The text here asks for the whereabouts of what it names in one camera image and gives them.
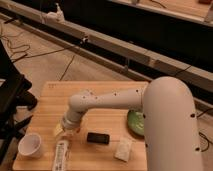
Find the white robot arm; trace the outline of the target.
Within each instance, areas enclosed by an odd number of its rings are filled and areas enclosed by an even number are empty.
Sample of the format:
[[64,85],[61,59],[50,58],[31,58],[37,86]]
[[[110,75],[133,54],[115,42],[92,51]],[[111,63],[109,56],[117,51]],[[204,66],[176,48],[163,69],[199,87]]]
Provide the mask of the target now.
[[204,171],[195,102],[181,80],[159,77],[146,87],[95,96],[90,91],[69,98],[60,129],[80,127],[93,108],[140,110],[148,171]]

